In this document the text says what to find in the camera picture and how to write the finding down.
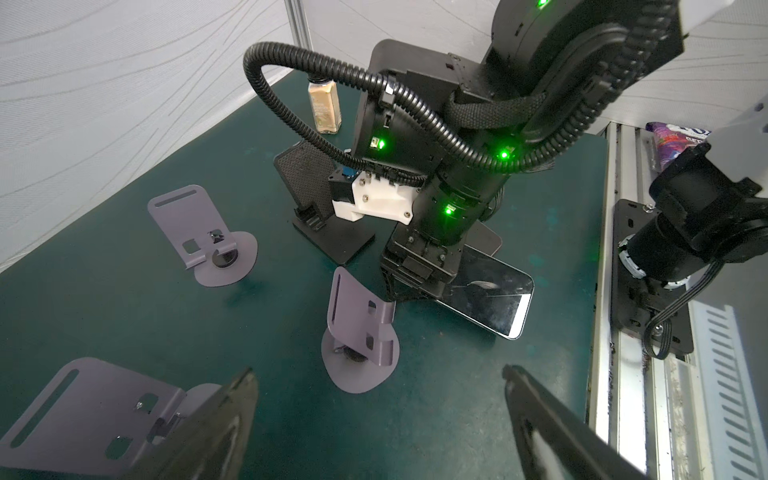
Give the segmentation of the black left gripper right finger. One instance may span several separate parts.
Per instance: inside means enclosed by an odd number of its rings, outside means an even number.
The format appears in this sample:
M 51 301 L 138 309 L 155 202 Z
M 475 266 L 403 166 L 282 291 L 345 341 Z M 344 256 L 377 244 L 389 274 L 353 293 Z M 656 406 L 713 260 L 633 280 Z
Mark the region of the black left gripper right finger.
M 644 479 L 524 368 L 502 370 L 504 395 L 526 479 Z

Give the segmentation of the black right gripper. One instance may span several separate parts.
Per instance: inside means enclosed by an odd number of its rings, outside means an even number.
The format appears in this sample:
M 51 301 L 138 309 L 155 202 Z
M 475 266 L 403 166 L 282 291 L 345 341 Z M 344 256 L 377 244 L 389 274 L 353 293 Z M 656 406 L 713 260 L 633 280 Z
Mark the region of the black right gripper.
M 386 280 L 438 299 L 458 274 L 463 248 L 463 238 L 453 245 L 443 245 L 398 224 L 382 252 L 380 267 Z

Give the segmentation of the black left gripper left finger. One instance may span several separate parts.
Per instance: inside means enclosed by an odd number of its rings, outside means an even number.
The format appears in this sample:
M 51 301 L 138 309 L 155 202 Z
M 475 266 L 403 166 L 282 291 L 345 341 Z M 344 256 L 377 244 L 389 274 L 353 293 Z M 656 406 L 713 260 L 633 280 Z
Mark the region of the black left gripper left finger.
M 258 383 L 245 369 L 182 421 L 124 479 L 237 479 L 253 425 Z

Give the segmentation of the phone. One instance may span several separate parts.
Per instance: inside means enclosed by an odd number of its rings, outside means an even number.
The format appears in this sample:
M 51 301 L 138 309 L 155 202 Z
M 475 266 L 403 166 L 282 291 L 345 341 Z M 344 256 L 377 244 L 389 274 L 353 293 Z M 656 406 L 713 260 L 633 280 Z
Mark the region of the phone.
M 476 221 L 469 229 L 466 244 L 488 256 L 493 257 L 502 247 L 502 238 L 481 221 Z
M 516 340 L 534 290 L 527 273 L 465 245 L 458 273 L 437 302 L 487 331 Z

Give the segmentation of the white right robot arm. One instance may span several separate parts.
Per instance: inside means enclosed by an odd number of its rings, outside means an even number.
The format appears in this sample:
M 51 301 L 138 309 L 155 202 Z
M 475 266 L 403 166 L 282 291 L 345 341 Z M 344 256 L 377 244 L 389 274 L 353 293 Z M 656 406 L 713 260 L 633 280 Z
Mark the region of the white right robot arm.
M 503 1 L 472 61 L 394 40 L 353 74 L 355 155 L 416 195 L 382 253 L 390 287 L 438 297 L 510 176 L 549 166 L 721 1 Z

